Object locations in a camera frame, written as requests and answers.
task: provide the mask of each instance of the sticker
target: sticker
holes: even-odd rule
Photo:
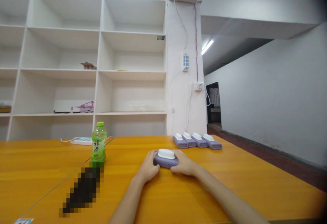
[[[34,219],[18,219],[14,222],[14,224],[29,224],[33,221]]]

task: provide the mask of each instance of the bottle label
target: bottle label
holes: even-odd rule
[[[106,154],[106,137],[102,141],[93,138],[92,143],[92,158],[102,158]]]

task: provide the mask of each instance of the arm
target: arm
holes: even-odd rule
[[[205,168],[189,159],[182,151],[174,150],[178,165],[171,168],[173,173],[195,176],[220,203],[233,223],[267,224],[268,222],[233,191],[213,177]]]
[[[134,222],[143,186],[151,180],[160,169],[159,165],[153,165],[155,153],[156,150],[148,152],[139,171],[130,182],[122,201],[111,217],[109,224],[132,224]]]

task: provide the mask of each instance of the fluorescent light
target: fluorescent light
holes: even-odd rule
[[[213,40],[210,40],[210,42],[204,47],[204,49],[202,50],[202,55],[210,48],[210,46],[213,44]]]

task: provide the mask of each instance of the purple device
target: purple device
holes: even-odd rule
[[[183,139],[181,134],[176,133],[176,135],[173,136],[173,141],[178,148],[188,148],[187,142]]]
[[[222,145],[220,143],[216,142],[212,136],[210,136],[208,134],[204,134],[202,139],[208,143],[208,146],[212,150],[221,150],[222,149]]]
[[[196,142],[194,139],[192,139],[192,137],[190,136],[189,133],[186,133],[186,132],[185,132],[185,133],[182,135],[182,137],[183,137],[184,141],[187,142],[187,146],[188,146],[188,147],[196,147],[196,146],[197,146],[197,142]]]
[[[160,165],[160,167],[171,168],[178,165],[178,159],[173,151],[168,149],[159,149],[153,158],[153,165]]]
[[[191,136],[196,142],[199,148],[208,147],[207,141],[203,140],[202,137],[198,133],[193,133]]]

